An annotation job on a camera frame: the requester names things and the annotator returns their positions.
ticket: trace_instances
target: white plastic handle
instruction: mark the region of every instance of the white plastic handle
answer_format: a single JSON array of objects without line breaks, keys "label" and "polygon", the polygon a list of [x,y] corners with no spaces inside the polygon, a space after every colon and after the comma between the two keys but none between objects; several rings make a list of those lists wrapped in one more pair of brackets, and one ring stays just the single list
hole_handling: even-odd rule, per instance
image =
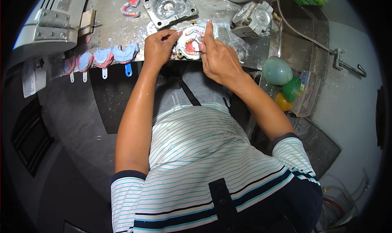
[{"label": "white plastic handle", "polygon": [[73,72],[71,72],[71,74],[69,74],[69,78],[71,79],[71,83],[73,83],[75,81],[75,78],[73,76]]},{"label": "white plastic handle", "polygon": [[83,82],[87,82],[87,71],[83,72]]},{"label": "white plastic handle", "polygon": [[107,68],[102,69],[102,78],[106,79],[107,78]]}]

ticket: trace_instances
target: wooden block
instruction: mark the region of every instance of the wooden block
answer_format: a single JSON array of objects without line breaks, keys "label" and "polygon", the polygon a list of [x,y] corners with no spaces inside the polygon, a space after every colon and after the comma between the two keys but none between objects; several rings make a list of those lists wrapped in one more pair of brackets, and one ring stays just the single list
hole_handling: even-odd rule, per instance
[{"label": "wooden block", "polygon": [[[80,28],[87,26],[87,25],[92,25],[95,22],[95,14],[96,10],[95,9],[90,9],[86,12],[84,12],[81,15],[81,21],[80,21]],[[89,35],[94,31],[93,27],[86,28],[84,30],[80,30],[78,33],[78,37],[83,36],[83,35]]]}]

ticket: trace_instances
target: green bowl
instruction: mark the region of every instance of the green bowl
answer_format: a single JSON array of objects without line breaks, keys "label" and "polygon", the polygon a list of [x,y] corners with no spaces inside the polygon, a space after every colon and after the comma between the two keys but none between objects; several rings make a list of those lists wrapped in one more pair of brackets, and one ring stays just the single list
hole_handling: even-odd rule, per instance
[{"label": "green bowl", "polygon": [[293,77],[291,81],[282,85],[282,93],[290,103],[293,103],[298,96],[298,92],[301,88],[301,79]]}]

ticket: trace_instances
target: blue plastic handle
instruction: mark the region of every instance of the blue plastic handle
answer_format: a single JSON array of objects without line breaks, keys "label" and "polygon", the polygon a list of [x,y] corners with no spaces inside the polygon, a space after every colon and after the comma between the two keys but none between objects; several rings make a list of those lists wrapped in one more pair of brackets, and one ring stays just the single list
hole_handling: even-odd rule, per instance
[{"label": "blue plastic handle", "polygon": [[130,66],[130,63],[125,64],[125,75],[127,77],[131,77],[132,76],[132,67]]}]

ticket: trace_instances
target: gray pants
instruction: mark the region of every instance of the gray pants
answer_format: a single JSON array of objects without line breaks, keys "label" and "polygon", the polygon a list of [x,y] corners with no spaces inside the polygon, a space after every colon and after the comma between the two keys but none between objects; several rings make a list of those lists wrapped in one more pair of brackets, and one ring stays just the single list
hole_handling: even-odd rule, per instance
[{"label": "gray pants", "polygon": [[[229,98],[223,86],[209,79],[204,74],[201,62],[189,62],[181,74],[182,79],[200,103],[215,102],[225,105],[223,100],[225,98],[229,105]],[[166,83],[158,86],[155,89],[153,117],[170,110],[177,104],[191,104],[184,90],[179,87],[179,84]]]}]

